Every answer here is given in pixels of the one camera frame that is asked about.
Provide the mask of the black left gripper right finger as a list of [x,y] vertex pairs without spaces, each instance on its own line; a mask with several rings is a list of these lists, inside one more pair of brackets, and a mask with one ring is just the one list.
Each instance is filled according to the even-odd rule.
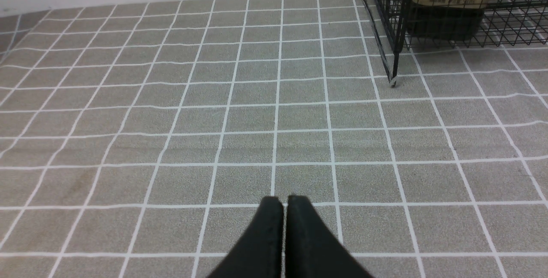
[[305,196],[290,195],[286,214],[287,278],[372,278],[330,232]]

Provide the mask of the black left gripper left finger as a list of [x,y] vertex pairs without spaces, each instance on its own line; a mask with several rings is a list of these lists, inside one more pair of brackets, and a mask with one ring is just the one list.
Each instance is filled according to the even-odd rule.
[[209,278],[280,278],[284,209],[266,196],[252,221]]

